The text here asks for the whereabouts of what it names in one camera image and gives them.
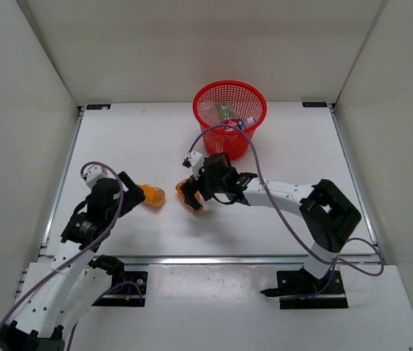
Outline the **orange berry drink bottle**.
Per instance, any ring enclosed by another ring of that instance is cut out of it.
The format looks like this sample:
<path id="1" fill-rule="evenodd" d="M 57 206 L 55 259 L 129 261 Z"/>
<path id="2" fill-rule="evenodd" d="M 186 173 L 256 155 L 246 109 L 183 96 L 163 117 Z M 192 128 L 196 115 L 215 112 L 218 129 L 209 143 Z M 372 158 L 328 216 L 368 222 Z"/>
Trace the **orange berry drink bottle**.
<path id="1" fill-rule="evenodd" d="M 175 189 L 183 201 L 183 204 L 193 212 L 200 212 L 203 209 L 197 183 L 194 179 L 184 179 L 180 181 Z"/>

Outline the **orange juice bottle sideways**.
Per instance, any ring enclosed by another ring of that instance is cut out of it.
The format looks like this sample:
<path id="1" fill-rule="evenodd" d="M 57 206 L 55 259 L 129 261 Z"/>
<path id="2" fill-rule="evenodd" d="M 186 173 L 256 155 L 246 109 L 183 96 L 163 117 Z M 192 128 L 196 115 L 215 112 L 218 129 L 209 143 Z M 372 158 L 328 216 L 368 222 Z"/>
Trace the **orange juice bottle sideways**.
<path id="1" fill-rule="evenodd" d="M 142 189 L 145 195 L 144 203 L 152 205 L 154 207 L 160 207 L 164 204 L 165 192 L 163 189 L 151 186 L 149 184 L 138 184 L 138 186 Z"/>

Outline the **clear water bottle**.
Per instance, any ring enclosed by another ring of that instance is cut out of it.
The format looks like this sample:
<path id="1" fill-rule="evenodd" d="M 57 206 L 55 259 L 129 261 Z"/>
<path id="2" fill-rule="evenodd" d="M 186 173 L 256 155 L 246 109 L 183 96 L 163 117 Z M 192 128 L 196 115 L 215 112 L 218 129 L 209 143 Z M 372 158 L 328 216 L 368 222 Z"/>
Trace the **clear water bottle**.
<path id="1" fill-rule="evenodd" d="M 223 123 L 224 119 L 221 114 L 222 105 L 212 101 L 200 102 L 197 106 L 199 117 L 208 126 L 213 127 Z"/>

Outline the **blue-label sports drink bottle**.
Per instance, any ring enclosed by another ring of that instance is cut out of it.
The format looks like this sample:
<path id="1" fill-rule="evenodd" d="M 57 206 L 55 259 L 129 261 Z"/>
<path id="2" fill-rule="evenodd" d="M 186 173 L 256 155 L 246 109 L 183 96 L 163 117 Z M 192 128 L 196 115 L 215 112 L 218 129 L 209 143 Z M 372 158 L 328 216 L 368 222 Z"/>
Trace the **blue-label sports drink bottle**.
<path id="1" fill-rule="evenodd" d="M 240 128 L 240 130 L 246 130 L 253 127 L 256 122 L 257 120 L 255 117 L 238 118 L 238 127 Z"/>

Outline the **clear red-label cola bottle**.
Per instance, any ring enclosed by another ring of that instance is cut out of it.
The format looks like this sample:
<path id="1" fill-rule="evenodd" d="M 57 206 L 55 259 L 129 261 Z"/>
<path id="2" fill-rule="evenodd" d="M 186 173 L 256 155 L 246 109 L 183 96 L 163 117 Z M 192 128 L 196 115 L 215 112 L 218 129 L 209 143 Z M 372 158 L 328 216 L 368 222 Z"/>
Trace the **clear red-label cola bottle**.
<path id="1" fill-rule="evenodd" d="M 238 127 L 238 119 L 237 118 L 229 118 L 223 121 L 222 123 L 223 127 L 222 129 L 225 132 L 234 132 L 236 129 L 240 128 Z"/>

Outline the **green plastic soda bottle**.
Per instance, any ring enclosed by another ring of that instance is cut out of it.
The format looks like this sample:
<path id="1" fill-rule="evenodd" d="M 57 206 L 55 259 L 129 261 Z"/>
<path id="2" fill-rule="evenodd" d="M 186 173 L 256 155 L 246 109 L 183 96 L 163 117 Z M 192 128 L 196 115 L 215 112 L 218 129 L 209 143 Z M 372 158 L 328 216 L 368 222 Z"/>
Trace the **green plastic soda bottle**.
<path id="1" fill-rule="evenodd" d="M 220 102 L 215 105 L 215 108 L 220 121 L 228 121 L 235 118 L 235 112 L 230 103 Z"/>

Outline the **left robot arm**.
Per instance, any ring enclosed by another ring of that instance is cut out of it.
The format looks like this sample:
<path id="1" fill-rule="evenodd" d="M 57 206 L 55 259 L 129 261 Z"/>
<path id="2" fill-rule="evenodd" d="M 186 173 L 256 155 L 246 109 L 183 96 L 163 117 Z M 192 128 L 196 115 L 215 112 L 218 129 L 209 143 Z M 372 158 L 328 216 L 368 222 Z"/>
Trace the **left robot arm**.
<path id="1" fill-rule="evenodd" d="M 91 192 L 73 211 L 44 277 L 0 322 L 1 350 L 68 350 L 93 303 L 130 283 L 122 261 L 96 252 L 116 221 L 145 200 L 143 190 L 100 162 L 84 165 L 80 176 Z"/>

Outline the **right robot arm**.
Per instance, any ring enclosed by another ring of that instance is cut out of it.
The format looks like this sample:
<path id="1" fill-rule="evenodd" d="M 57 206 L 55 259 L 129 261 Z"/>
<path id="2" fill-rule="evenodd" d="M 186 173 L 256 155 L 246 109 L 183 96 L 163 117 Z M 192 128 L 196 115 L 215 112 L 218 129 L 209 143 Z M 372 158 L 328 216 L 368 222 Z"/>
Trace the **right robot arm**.
<path id="1" fill-rule="evenodd" d="M 184 203 L 195 211 L 202 208 L 197 199 L 227 198 L 224 205 L 241 204 L 275 208 L 299 216 L 313 238 L 311 253 L 303 264 L 300 283 L 309 292 L 327 283 L 330 263 L 361 220 L 361 214 L 342 191 L 327 179 L 315 185 L 288 184 L 261 179 L 255 173 L 239 173 L 226 153 L 205 157 L 192 151 L 183 158 L 192 175 L 178 186 Z"/>

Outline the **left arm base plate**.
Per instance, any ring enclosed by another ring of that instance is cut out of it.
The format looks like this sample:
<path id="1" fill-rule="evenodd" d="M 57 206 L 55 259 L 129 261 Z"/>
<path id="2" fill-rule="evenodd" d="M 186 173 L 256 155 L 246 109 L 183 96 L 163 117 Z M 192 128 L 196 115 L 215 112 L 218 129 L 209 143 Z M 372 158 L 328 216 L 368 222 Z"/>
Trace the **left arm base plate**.
<path id="1" fill-rule="evenodd" d="M 111 278 L 110 289 L 100 296 L 93 303 L 93 306 L 145 306 L 148 284 L 147 271 L 128 271 L 121 260 L 107 255 L 101 255 L 92 260 L 89 266 L 101 268 Z"/>

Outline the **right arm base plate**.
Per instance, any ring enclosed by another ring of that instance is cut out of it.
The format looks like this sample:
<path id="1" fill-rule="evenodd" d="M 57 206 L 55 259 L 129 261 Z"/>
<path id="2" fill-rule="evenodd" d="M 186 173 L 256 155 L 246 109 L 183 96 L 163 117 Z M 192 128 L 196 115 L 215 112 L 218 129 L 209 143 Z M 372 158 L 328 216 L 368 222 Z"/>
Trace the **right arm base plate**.
<path id="1" fill-rule="evenodd" d="M 277 287 L 260 293 L 267 298 L 278 298 L 281 310 L 349 308 L 339 271 L 328 271 L 322 279 L 303 269 L 277 271 L 276 280 Z"/>

